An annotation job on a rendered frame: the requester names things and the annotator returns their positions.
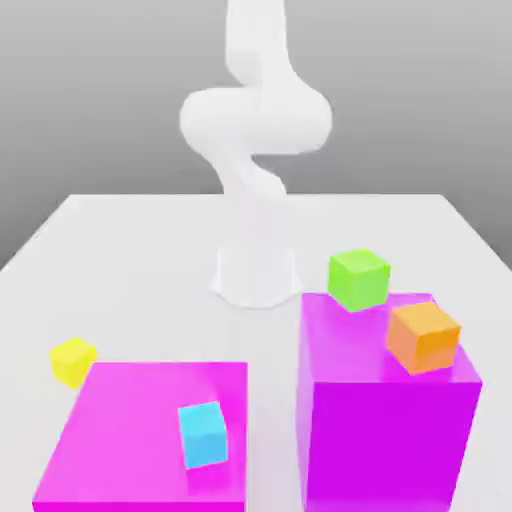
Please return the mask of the small orange cube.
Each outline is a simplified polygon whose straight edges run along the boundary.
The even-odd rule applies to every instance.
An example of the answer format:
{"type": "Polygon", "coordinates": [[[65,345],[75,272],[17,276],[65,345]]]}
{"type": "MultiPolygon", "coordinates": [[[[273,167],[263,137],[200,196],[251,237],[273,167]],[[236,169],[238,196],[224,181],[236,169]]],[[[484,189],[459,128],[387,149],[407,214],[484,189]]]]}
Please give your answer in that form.
{"type": "Polygon", "coordinates": [[[386,348],[409,375],[453,365],[461,325],[434,302],[391,310],[386,348]]]}

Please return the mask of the large purple box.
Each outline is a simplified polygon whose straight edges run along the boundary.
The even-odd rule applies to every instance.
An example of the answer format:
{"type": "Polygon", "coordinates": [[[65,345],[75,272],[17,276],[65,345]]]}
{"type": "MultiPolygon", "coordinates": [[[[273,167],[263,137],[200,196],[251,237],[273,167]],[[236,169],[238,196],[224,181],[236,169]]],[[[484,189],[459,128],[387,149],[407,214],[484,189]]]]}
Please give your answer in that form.
{"type": "Polygon", "coordinates": [[[447,369],[409,375],[387,350],[393,293],[351,313],[301,299],[296,438],[304,512],[448,512],[482,382],[463,349],[447,369]]]}

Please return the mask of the small yellow cube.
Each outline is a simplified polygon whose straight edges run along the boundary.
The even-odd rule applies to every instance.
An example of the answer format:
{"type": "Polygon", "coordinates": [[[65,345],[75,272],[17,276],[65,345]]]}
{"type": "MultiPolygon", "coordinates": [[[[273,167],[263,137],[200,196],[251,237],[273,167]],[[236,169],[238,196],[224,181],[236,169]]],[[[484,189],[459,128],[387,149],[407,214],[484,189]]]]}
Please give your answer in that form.
{"type": "Polygon", "coordinates": [[[97,360],[96,347],[81,338],[73,337],[50,350],[54,377],[72,389],[79,388],[97,360]]]}

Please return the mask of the small cyan cube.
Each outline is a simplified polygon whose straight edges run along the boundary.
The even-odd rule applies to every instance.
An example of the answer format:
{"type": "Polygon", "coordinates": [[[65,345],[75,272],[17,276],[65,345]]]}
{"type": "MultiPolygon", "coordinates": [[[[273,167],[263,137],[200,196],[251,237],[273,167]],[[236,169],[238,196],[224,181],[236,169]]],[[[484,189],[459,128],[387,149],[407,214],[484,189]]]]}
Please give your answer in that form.
{"type": "Polygon", "coordinates": [[[187,470],[228,460],[227,427],[218,401],[180,407],[178,417],[187,470]]]}

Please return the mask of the small green cube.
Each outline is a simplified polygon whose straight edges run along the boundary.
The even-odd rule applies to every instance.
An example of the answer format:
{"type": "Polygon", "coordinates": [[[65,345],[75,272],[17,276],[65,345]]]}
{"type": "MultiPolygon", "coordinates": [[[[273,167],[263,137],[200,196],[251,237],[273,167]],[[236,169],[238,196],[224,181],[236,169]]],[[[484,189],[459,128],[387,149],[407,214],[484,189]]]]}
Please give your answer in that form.
{"type": "Polygon", "coordinates": [[[329,259],[328,293],[347,311],[359,312],[387,301],[390,264],[368,249],[334,254],[329,259]]]}

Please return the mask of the large magenta box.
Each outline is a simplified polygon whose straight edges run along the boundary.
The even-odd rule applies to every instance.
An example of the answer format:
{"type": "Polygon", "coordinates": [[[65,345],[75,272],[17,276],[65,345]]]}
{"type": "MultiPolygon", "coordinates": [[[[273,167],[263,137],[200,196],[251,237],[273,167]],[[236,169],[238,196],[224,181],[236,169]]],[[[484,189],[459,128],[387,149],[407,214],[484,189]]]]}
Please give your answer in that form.
{"type": "Polygon", "coordinates": [[[78,394],[34,512],[246,512],[248,366],[100,362],[78,394]],[[227,458],[187,468],[179,411],[214,402],[227,458]]]}

